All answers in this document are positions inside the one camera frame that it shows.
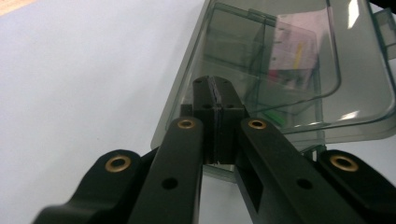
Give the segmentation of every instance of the clear plastic container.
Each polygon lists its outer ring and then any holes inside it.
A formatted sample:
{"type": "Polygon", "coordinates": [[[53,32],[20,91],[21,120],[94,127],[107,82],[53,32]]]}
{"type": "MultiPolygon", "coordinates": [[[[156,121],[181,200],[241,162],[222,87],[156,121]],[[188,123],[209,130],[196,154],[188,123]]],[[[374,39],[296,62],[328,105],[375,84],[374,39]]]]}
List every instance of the clear plastic container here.
{"type": "Polygon", "coordinates": [[[249,115],[298,149],[394,134],[395,85],[377,27],[364,0],[206,1],[151,146],[202,76],[230,80],[249,115]]]}

